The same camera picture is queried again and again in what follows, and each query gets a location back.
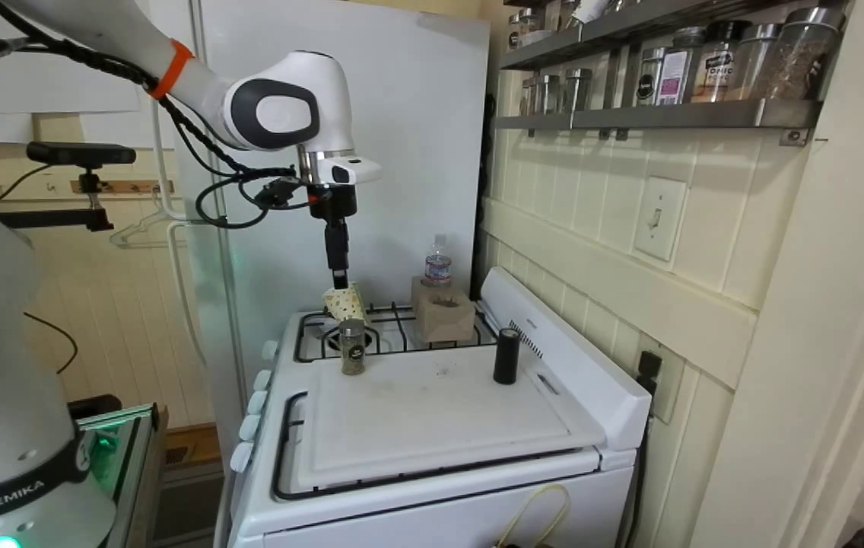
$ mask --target white tiled wall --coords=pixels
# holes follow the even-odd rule
[[[498,80],[498,108],[515,113],[520,74]],[[526,132],[497,132],[493,137],[488,262],[520,276],[624,368],[635,368],[641,332],[669,345],[669,332],[653,329],[660,323],[649,323],[635,309],[635,301],[660,293],[667,279],[675,279],[667,295],[683,293],[712,301],[717,314],[751,317],[740,323],[742,329],[755,325],[807,148],[784,148],[779,134],[755,132],[645,132],[626,139],[529,137]],[[688,181],[673,262],[657,262],[632,246],[649,177]],[[537,246],[515,235],[510,223],[526,218],[529,229],[546,230]],[[652,267],[653,275],[649,271],[635,286],[612,286],[616,275],[607,267],[576,271],[590,265],[576,260],[579,249],[598,251],[596,265]],[[701,329],[688,336],[697,345],[675,341],[688,350],[690,368],[678,380],[673,421],[652,424],[649,498],[640,528],[645,548],[688,544],[740,373],[720,373],[723,366],[712,355],[733,355],[731,368],[740,368],[751,336],[746,332],[733,354],[705,354],[701,346],[714,346],[720,332],[704,329],[712,318],[708,308],[683,309],[690,314],[669,323]]]
[[[36,167],[21,145],[0,145],[0,187]],[[23,181],[9,203],[83,206],[70,190],[80,169],[54,167]],[[148,178],[141,151],[131,167],[105,167],[102,178]],[[102,198],[116,229],[145,218],[148,198]],[[80,341],[80,359],[60,373],[67,400],[116,391],[126,406],[162,403],[169,427],[210,424],[212,406],[175,301],[165,223],[131,230],[127,246],[86,229],[23,230],[36,246],[41,286],[30,314],[65,325]],[[23,336],[38,359],[58,368],[70,346],[60,336],[26,323]]]

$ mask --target green light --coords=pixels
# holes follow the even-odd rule
[[[11,536],[0,536],[0,548],[23,548],[23,544]]]

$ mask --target wall outlet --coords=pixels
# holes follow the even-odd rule
[[[673,262],[683,181],[649,177],[640,210],[635,249]]]
[[[669,424],[675,415],[675,400],[680,385],[680,368],[688,366],[683,355],[673,354],[660,341],[641,336],[640,338],[640,355],[641,354],[657,354],[664,359],[660,373],[657,373],[657,390],[652,395],[652,418],[660,424]]]

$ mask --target oven door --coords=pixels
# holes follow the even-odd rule
[[[631,475],[632,469],[624,467],[550,485],[377,511],[353,520],[246,540],[236,548],[493,548],[497,541],[546,541],[556,548],[613,544]]]

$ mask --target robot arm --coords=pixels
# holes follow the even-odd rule
[[[99,55],[121,59],[173,94],[233,148],[297,145],[301,178],[319,186],[361,181],[377,164],[353,151],[346,80],[335,59],[291,51],[240,81],[219,80],[191,51],[166,39],[133,0],[0,0]]]

